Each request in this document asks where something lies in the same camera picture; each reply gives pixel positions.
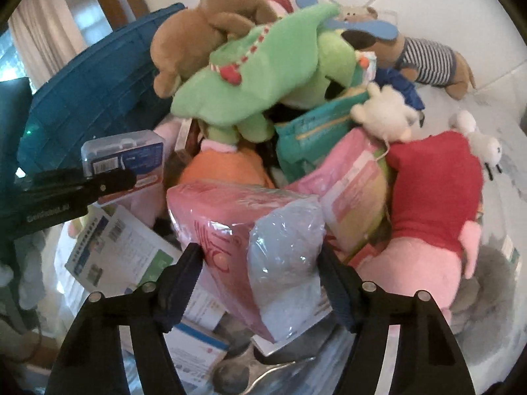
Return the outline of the pink pig plush red dress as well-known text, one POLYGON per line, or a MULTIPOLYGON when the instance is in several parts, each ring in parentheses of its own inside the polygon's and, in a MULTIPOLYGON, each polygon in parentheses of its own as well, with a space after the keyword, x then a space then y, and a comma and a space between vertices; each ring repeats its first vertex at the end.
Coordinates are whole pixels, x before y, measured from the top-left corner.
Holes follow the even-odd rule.
POLYGON ((455 131, 390 146, 395 170, 391 234, 374 254, 359 252, 355 270, 388 293, 430 293, 446 319, 462 279, 473 276, 482 228, 482 165, 455 131))

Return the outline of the pink tissue pack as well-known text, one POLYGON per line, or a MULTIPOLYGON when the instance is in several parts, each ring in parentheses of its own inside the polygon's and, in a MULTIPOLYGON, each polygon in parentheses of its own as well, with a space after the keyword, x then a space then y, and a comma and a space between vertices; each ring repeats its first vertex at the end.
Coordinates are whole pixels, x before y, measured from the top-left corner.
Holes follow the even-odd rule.
POLYGON ((253 333, 282 341, 315 313, 326 233, 315 196, 201 180, 166 201, 180 242, 205 253, 203 286, 253 333))

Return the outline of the white green medicine box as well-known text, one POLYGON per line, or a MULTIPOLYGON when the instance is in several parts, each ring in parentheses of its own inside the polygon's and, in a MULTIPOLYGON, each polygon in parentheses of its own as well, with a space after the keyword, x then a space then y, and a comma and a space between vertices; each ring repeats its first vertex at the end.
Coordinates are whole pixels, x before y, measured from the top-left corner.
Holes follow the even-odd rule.
POLYGON ((93 207, 81 220, 82 231, 65 268, 91 293, 131 293, 143 283, 156 282, 182 256, 180 248, 122 206, 111 214, 93 207))

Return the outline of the blue white medicine box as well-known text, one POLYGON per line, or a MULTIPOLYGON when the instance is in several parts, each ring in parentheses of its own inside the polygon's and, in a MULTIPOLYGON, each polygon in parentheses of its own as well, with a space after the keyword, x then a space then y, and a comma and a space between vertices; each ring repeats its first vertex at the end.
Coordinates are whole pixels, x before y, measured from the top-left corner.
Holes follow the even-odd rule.
POLYGON ((194 389, 208 384, 230 347, 225 339, 185 318, 163 337, 179 379, 194 389))

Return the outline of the clear plastic first-aid box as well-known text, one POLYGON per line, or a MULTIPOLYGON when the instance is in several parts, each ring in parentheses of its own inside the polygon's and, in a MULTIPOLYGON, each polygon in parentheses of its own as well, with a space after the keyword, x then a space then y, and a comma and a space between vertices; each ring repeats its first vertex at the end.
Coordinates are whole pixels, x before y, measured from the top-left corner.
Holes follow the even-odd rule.
POLYGON ((136 175, 133 187, 99 198, 99 206, 117 202, 163 182, 164 140, 152 130, 92 139, 82 145, 80 153, 87 176, 117 169, 131 170, 136 175))

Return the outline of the blue plastic storage crate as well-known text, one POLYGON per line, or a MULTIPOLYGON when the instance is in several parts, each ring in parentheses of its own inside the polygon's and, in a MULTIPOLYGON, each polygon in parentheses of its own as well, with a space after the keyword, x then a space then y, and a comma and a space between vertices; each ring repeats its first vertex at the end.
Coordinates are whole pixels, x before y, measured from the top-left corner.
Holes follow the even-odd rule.
POLYGON ((177 3, 133 21, 73 58, 33 96, 18 162, 29 175, 78 168, 92 139, 154 129, 171 102, 153 90, 154 33, 177 3))

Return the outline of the white beige curtain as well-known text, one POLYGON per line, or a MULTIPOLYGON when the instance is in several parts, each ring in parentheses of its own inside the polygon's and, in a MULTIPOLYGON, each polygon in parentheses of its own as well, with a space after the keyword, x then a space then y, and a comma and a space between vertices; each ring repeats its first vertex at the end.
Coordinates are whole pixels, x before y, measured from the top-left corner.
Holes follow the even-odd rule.
POLYGON ((21 0, 8 27, 35 88, 87 48, 66 0, 21 0))

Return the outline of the orange plush toy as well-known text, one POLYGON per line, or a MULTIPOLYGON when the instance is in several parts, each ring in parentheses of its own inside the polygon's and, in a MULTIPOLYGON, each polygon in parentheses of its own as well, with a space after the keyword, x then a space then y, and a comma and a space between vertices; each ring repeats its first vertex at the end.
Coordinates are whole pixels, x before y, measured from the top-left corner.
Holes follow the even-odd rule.
POLYGON ((275 188, 262 158, 253 149, 242 145, 225 145, 210 139, 201 142, 199 153, 184 168, 178 183, 197 180, 275 188))

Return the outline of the brown teddy bear plush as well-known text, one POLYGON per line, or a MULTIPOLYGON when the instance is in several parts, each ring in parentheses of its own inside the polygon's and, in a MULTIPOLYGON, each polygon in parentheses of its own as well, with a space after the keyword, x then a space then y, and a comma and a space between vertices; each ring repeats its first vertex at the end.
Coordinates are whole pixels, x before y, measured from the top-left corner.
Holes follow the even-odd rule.
POLYGON ((158 70, 153 90, 161 98, 173 96, 228 37, 243 38, 254 26, 277 19, 269 0, 199 0, 176 12, 153 35, 150 55, 158 70))

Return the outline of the white sheep plush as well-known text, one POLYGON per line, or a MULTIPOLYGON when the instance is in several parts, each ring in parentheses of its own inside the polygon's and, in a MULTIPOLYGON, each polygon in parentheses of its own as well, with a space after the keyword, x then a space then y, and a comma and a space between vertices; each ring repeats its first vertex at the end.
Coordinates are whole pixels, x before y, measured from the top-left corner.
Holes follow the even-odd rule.
POLYGON ((476 156, 482 167, 488 173, 488 179, 494 180, 494 170, 501 173, 499 163, 502 158, 503 148, 496 137, 483 134, 471 112, 461 110, 449 119, 449 126, 461 133, 468 140, 471 152, 476 156))

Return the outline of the small white plush toy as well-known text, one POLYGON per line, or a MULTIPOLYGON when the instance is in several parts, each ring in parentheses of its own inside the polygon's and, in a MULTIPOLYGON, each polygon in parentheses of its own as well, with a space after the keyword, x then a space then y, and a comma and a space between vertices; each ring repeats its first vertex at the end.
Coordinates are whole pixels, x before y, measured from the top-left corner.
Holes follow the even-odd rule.
POLYGON ((350 109, 351 119, 373 137, 388 143, 408 143, 412 140, 412 126, 419 120, 419 112, 407 105, 404 97, 391 85, 382 88, 369 83, 369 99, 350 109))

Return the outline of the green frog plush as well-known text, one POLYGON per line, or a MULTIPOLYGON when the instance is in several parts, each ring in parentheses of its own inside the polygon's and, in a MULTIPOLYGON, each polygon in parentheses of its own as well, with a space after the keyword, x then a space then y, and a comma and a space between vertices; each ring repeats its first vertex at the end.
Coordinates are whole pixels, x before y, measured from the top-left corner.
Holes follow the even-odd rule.
POLYGON ((227 146, 271 139, 264 114, 276 103, 311 110, 351 87, 357 53, 328 26, 339 12, 332 3, 307 6, 220 46, 175 93, 172 114, 227 146))

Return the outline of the striped shirt dog plush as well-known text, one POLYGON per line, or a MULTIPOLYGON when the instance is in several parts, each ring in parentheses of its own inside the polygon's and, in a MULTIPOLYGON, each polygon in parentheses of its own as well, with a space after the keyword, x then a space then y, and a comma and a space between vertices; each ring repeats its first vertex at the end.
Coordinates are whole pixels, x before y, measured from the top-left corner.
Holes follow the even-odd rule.
POLYGON ((377 39, 371 33, 346 30, 343 39, 356 50, 373 52, 381 69, 396 69, 406 79, 445 88, 448 95, 461 100, 476 88, 473 71, 462 54, 442 43, 398 34, 395 39, 377 39))

